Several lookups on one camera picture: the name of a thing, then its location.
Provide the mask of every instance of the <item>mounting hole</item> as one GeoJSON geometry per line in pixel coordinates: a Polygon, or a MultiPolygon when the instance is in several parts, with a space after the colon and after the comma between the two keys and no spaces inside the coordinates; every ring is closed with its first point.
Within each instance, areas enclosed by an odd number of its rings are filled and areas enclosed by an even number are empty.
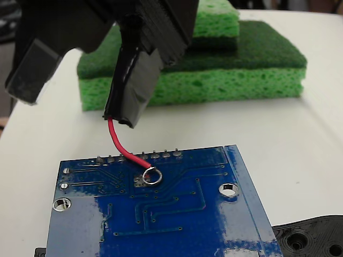
{"type": "Polygon", "coordinates": [[[238,187],[235,184],[225,183],[219,187],[219,193],[226,197],[234,197],[238,194],[238,187]]]}
{"type": "Polygon", "coordinates": [[[295,251],[304,249],[307,246],[307,238],[303,234],[295,233],[287,239],[287,244],[295,251]]]}
{"type": "Polygon", "coordinates": [[[341,256],[342,255],[342,252],[343,252],[343,249],[341,246],[339,245],[332,245],[329,249],[329,253],[332,255],[332,256],[341,256]]]}
{"type": "Polygon", "coordinates": [[[58,198],[54,201],[53,209],[58,212],[65,211],[71,206],[71,201],[68,198],[58,198]]]}

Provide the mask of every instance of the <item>wire insulation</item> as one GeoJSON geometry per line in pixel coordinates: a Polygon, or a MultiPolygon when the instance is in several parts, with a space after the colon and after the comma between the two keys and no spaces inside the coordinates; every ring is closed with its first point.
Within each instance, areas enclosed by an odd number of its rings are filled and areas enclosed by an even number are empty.
{"type": "Polygon", "coordinates": [[[116,131],[114,130],[113,120],[112,118],[108,118],[108,129],[109,133],[111,134],[112,140],[116,148],[119,152],[121,152],[127,159],[136,162],[140,166],[144,167],[145,169],[148,169],[151,167],[151,164],[144,161],[143,159],[137,157],[136,155],[130,154],[128,151],[125,150],[125,148],[120,144],[116,131]]]}

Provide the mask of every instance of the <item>green sponge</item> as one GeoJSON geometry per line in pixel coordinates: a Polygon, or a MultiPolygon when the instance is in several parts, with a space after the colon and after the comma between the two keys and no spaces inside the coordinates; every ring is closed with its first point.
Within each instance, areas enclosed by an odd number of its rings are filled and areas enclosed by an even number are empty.
{"type": "MultiPolygon", "coordinates": [[[[304,56],[264,22],[241,21],[240,28],[236,53],[188,52],[178,65],[163,70],[150,105],[299,97],[304,56]]],[[[99,53],[83,55],[78,66],[84,110],[106,104],[116,60],[112,51],[117,50],[105,41],[99,53]]]]}
{"type": "Polygon", "coordinates": [[[239,12],[227,0],[200,0],[192,49],[237,48],[239,12]]]}

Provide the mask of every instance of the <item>blue circuit board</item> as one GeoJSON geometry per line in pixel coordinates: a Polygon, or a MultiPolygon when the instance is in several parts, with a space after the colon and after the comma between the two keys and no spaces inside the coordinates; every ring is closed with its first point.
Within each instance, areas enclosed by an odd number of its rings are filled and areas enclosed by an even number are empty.
{"type": "Polygon", "coordinates": [[[62,161],[46,256],[282,256],[236,146],[146,157],[62,161]]]}

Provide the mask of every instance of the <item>white surface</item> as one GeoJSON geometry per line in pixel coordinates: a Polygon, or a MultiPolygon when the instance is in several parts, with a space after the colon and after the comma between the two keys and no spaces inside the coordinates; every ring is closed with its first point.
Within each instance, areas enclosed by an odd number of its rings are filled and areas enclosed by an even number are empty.
{"type": "MultiPolygon", "coordinates": [[[[134,130],[117,126],[122,144],[134,153],[237,144],[272,225],[343,215],[343,18],[241,18],[265,20],[306,55],[303,97],[148,108],[134,130]]],[[[17,104],[0,139],[2,256],[46,246],[60,160],[118,154],[102,112],[81,112],[79,56],[68,53],[39,105],[17,104]]]]}

